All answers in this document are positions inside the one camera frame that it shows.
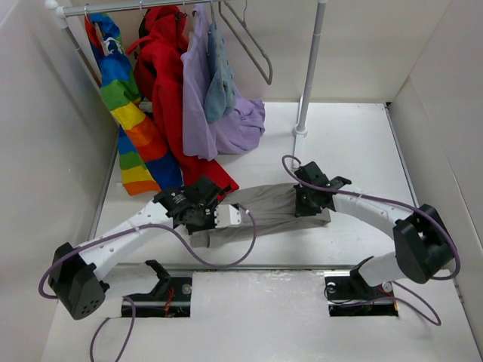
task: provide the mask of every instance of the white table surface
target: white table surface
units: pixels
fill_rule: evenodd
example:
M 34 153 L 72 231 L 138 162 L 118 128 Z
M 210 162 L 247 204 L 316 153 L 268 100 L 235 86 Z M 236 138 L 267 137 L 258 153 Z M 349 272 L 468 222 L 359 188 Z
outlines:
M 296 103 L 266 105 L 260 147 L 218 160 L 244 187 L 288 182 L 280 158 L 291 153 Z M 316 161 L 329 177 L 352 179 L 365 191 L 411 203 L 408 184 L 379 104 L 311 104 L 304 162 Z M 129 197 L 114 169 L 98 234 L 137 212 L 151 195 Z M 245 265 L 346 265 L 393 249 L 381 232 L 332 213 L 325 228 L 261 237 Z M 197 251 L 212 262 L 230 262 L 248 241 Z M 198 264 L 177 241 L 163 236 L 128 262 L 157 259 L 170 266 Z M 213 362 L 462 362 L 480 361 L 463 308 L 451 281 L 411 285 L 440 313 L 442 327 L 423 321 L 404 305 L 400 318 L 330 318 L 320 271 L 195 273 L 190 318 L 139 318 L 121 361 Z M 395 290 L 398 296 L 406 292 Z M 88 361 L 91 338 L 102 319 L 118 315 L 120 300 L 104 303 L 83 321 L 57 306 L 43 362 Z M 114 319 L 100 333 L 96 361 L 113 361 L 129 320 Z
M 331 318 L 321 271 L 195 273 L 191 317 L 136 319 L 121 362 L 480 361 L 451 281 L 404 284 L 436 308 L 442 327 L 404 305 L 399 318 Z M 395 294 L 415 302 L 405 291 L 395 288 Z M 59 306 L 42 362 L 89 361 L 101 312 L 116 313 L 119 306 L 111 303 L 82 321 Z M 109 321 L 97 337 L 96 362 L 115 360 L 129 323 Z

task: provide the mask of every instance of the red jacket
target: red jacket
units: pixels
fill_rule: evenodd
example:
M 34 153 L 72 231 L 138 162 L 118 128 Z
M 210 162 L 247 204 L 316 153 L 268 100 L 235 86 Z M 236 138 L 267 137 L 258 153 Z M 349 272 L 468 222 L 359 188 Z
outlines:
M 128 53 L 140 46 L 134 77 L 142 94 L 152 101 L 154 120 L 180 164 L 185 185 L 201 175 L 208 176 L 220 188 L 238 189 L 236 182 L 216 162 L 183 154 L 183 63 L 187 51 L 183 37 L 186 18 L 176 6 L 153 8 L 147 12 L 144 30 L 147 36 L 131 45 Z

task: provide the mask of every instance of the lavender shirt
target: lavender shirt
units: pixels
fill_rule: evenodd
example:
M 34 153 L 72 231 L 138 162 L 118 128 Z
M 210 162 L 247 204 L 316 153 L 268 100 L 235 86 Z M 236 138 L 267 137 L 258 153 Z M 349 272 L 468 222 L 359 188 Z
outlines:
M 265 131 L 262 100 L 246 100 L 235 86 L 236 107 L 229 115 L 209 124 L 206 121 L 206 94 L 211 83 L 208 63 L 209 20 L 203 5 L 198 12 L 192 47 L 181 55 L 183 61 L 183 151 L 187 156 L 214 159 L 218 152 L 240 154 L 258 147 Z

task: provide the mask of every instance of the gray pants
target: gray pants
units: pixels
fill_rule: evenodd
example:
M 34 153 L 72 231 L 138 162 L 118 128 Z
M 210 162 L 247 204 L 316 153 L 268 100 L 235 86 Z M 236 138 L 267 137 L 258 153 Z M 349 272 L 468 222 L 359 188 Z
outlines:
M 241 204 L 254 216 L 258 236 L 293 230 L 320 228 L 331 221 L 329 210 L 316 216 L 296 218 L 294 184 L 257 186 L 229 194 L 222 204 Z M 193 247 L 219 247 L 251 239 L 253 229 L 248 215 L 242 214 L 241 225 L 196 232 L 189 241 Z

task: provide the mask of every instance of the red wire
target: red wire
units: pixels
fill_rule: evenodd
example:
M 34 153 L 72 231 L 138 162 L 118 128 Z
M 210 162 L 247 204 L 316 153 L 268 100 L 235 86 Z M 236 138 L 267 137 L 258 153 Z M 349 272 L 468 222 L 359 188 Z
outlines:
M 171 306 L 171 302 L 173 301 L 173 297 L 174 297 L 174 288 L 171 287 L 171 289 L 169 290 L 169 298 L 165 304 L 165 317 L 168 316 L 169 308 Z

